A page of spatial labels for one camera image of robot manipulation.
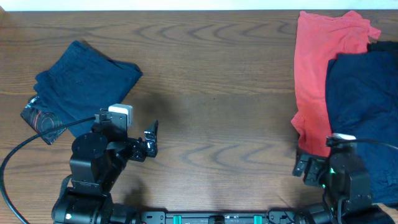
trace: white background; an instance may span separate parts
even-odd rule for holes
[[[398,0],[0,0],[6,11],[398,9]]]

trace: red cloth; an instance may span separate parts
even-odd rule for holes
[[[328,156],[326,137],[331,135],[325,102],[328,61],[338,53],[365,53],[368,36],[381,31],[370,21],[350,11],[343,17],[300,12],[294,54],[294,81],[298,112],[292,124],[300,134],[298,146],[309,153]]]

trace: navy fabric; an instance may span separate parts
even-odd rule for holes
[[[36,76],[40,100],[34,108],[57,115],[63,124],[94,116],[100,108],[120,103],[142,72],[133,63],[106,59],[74,41],[50,70]],[[69,128],[78,137],[94,121]]]
[[[398,68],[389,52],[340,54],[326,77],[331,130],[398,146]],[[374,203],[398,202],[398,151],[358,143]]]

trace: wooden table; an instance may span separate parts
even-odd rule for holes
[[[341,16],[346,11],[315,13]],[[398,40],[397,11],[359,11]],[[143,77],[123,101],[130,136],[159,119],[159,153],[130,162],[115,202],[172,210],[266,210],[320,202],[292,177],[297,133],[293,58],[298,11],[13,12],[0,28],[0,159],[34,131],[19,113],[34,77],[74,40],[137,63]],[[32,223],[51,223],[70,173],[69,132],[40,139],[6,169],[9,196]],[[391,212],[398,220],[398,213]],[[19,223],[0,200],[0,222]]]

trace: white plastic part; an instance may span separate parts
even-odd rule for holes
[[[127,127],[132,125],[132,106],[116,103],[109,106],[108,111],[127,115]]]

